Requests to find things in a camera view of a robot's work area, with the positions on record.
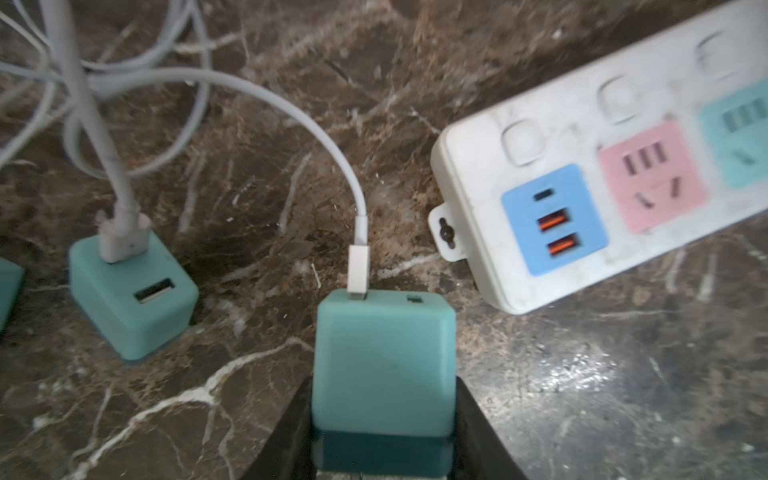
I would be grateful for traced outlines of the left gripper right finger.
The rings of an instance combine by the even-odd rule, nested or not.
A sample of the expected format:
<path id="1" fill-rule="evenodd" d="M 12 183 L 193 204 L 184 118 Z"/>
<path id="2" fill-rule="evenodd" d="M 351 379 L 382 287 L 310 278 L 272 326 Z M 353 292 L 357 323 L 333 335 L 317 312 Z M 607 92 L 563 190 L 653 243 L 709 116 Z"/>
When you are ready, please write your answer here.
<path id="1" fill-rule="evenodd" d="M 456 377 L 453 479 L 527 480 L 482 412 L 465 382 Z"/>

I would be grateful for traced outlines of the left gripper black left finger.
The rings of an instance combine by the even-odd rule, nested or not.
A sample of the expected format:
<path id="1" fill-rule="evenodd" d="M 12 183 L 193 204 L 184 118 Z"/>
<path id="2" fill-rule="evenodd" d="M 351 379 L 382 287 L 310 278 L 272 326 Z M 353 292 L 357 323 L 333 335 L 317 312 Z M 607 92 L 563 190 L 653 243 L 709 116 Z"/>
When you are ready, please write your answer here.
<path id="1" fill-rule="evenodd" d="M 313 479 L 312 378 L 298 387 L 277 425 L 241 480 Z"/>

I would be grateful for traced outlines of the white multicolour power strip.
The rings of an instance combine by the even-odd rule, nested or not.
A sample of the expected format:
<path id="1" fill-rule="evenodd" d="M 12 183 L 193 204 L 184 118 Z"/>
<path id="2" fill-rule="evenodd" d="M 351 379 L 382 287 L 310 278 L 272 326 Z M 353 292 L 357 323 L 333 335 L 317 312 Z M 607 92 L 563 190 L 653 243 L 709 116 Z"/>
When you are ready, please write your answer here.
<path id="1" fill-rule="evenodd" d="M 440 255 L 523 314 L 767 208 L 767 5 L 731 1 L 449 125 Z"/>

